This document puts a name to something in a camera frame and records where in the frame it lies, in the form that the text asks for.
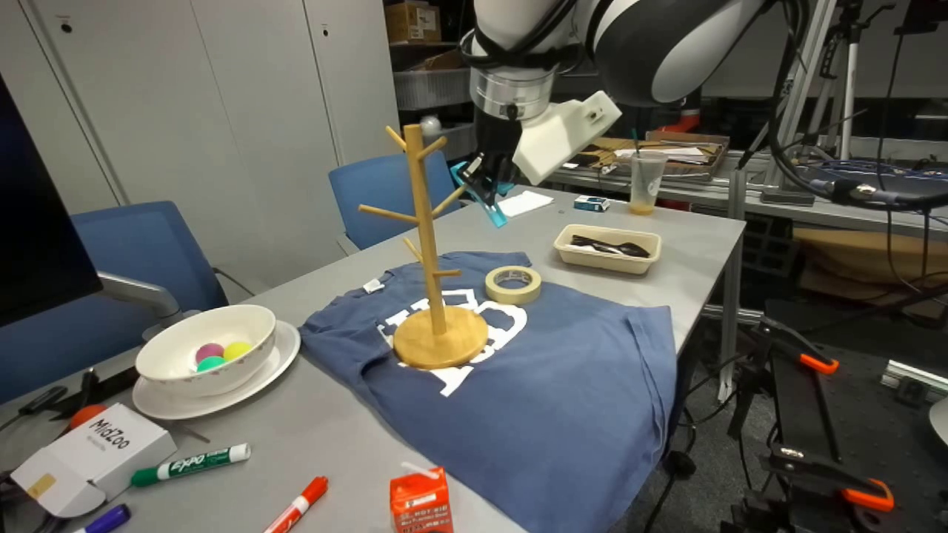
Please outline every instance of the wooden mug tree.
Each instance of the wooden mug tree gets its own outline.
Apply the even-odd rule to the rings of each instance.
[[[432,152],[441,152],[447,146],[444,136],[438,136],[432,146],[424,146],[421,126],[407,126],[403,136],[394,128],[385,128],[392,142],[407,154],[409,182],[413,182],[413,200],[415,200],[415,217],[384,210],[373,204],[358,204],[361,214],[398,220],[407,225],[419,225],[419,248],[409,242],[413,256],[419,257],[424,271],[424,294],[428,294],[428,311],[413,314],[398,331],[394,331],[394,352],[413,364],[413,368],[456,368],[464,361],[472,361],[484,345],[486,345],[486,324],[480,314],[469,309],[444,305],[441,299],[441,279],[459,275],[456,271],[438,271],[438,247],[437,247],[437,228],[432,220],[447,210],[465,189],[453,189],[438,208],[432,208],[428,197],[428,173],[424,157]]]

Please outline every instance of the desk leg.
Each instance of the desk leg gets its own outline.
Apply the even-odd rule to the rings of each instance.
[[[724,305],[720,305],[720,356],[726,361],[738,352],[738,309],[742,309],[742,260],[745,260],[745,238],[738,240],[730,266],[724,271]],[[718,377],[718,401],[730,401],[736,393],[736,364],[720,368]]]

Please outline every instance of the small red box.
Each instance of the small red box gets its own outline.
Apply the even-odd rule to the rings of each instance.
[[[392,479],[389,507],[398,533],[453,533],[444,469]]]

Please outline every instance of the white printed logo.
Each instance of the white printed logo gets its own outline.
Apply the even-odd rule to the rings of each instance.
[[[465,368],[441,368],[441,370],[431,370],[437,380],[444,382],[441,396],[456,393],[465,380],[475,374],[477,364],[490,361],[496,352],[502,352],[517,336],[526,331],[527,325],[527,311],[517,309],[517,305],[502,305],[502,302],[477,302],[475,290],[441,290],[444,302],[453,309],[469,309],[480,317],[486,317],[490,311],[498,311],[504,317],[509,317],[507,330],[498,325],[486,325],[486,346],[465,364]],[[428,299],[419,299],[413,309],[392,314],[385,324],[381,324],[381,336],[385,337],[385,345],[392,346],[394,340],[394,330],[400,324],[407,324],[413,314],[428,311]]]

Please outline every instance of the blue t-shirt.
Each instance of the blue t-shirt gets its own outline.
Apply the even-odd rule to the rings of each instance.
[[[526,256],[444,256],[444,299],[480,311],[477,364],[413,370],[392,330],[424,309],[421,266],[389,271],[304,325],[311,361],[351,385],[415,451],[526,530],[616,525],[669,432],[677,345],[668,309],[625,309],[542,285],[526,309],[492,305],[484,279]]]

